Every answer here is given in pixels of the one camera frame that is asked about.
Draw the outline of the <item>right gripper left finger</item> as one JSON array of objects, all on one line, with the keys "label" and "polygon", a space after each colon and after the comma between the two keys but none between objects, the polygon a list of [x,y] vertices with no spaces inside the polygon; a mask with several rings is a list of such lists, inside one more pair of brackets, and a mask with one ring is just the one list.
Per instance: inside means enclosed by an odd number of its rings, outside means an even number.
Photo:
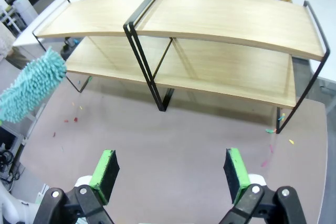
[{"label": "right gripper left finger", "polygon": [[114,150],[103,151],[93,175],[81,177],[72,190],[49,188],[34,223],[113,223],[104,206],[109,203],[119,172]]}]

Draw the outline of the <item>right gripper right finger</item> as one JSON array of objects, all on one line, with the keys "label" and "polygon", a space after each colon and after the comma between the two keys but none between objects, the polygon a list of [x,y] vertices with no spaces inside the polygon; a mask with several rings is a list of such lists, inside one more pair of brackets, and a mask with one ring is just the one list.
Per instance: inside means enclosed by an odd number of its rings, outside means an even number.
[{"label": "right gripper right finger", "polygon": [[224,172],[232,208],[220,223],[249,223],[252,218],[265,223],[306,223],[297,191],[291,186],[271,190],[263,176],[248,174],[237,148],[226,150]]}]

